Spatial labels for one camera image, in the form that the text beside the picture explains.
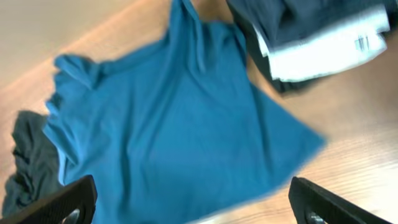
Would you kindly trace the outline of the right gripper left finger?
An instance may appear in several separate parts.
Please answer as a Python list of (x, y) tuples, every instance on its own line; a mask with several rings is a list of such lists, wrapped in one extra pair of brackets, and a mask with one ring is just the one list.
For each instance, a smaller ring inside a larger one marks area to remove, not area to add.
[(90, 224), (98, 198), (94, 178), (86, 175), (42, 198), (21, 212), (1, 219), (1, 224), (82, 223)]

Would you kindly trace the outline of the blue t-shirt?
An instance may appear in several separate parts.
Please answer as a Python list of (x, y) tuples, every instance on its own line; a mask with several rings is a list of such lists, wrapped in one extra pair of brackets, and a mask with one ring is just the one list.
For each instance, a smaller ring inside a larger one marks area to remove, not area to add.
[(117, 60), (55, 59), (45, 135), (59, 180), (92, 175), (95, 223), (187, 223), (261, 198), (323, 138), (254, 86), (239, 28), (173, 1), (163, 39)]

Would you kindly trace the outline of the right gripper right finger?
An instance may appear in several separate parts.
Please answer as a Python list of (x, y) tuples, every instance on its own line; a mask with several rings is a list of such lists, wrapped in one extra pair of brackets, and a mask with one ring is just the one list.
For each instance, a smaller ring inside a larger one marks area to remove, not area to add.
[(389, 224), (303, 177), (292, 178), (289, 202), (298, 224)]

